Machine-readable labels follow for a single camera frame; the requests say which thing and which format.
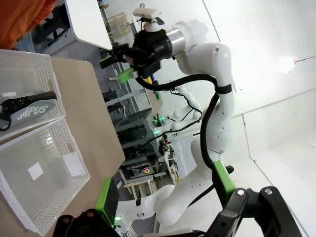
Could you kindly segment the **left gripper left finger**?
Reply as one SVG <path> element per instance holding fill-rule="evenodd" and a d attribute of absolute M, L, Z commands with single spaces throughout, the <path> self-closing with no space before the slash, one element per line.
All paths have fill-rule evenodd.
<path fill-rule="evenodd" d="M 78 217 L 62 215 L 56 222 L 58 237 L 118 237 L 116 211 L 119 191 L 112 178 L 105 178 L 94 208 Z"/>

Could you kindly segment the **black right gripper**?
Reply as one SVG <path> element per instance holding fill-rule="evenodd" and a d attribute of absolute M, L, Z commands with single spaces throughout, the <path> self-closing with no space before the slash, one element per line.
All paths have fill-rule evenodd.
<path fill-rule="evenodd" d="M 128 44 L 113 46 L 107 50 L 108 55 L 99 61 L 101 69 L 114 63 L 128 63 L 126 69 L 118 76 L 119 83 L 126 83 L 130 79 L 147 79 L 160 69 L 160 61 L 169 59 L 172 55 L 171 41 L 166 30 L 147 32 L 142 30 L 135 35 L 133 47 Z"/>

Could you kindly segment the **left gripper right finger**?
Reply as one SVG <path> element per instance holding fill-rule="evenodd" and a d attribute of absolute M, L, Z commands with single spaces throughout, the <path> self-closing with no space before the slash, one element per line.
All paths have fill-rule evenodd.
<path fill-rule="evenodd" d="M 208 237 L 235 236 L 244 218 L 254 219 L 265 237 L 302 235 L 276 187 L 263 187 L 259 192 L 236 187 L 221 161 L 213 163 L 212 182 L 223 209 L 207 230 Z"/>

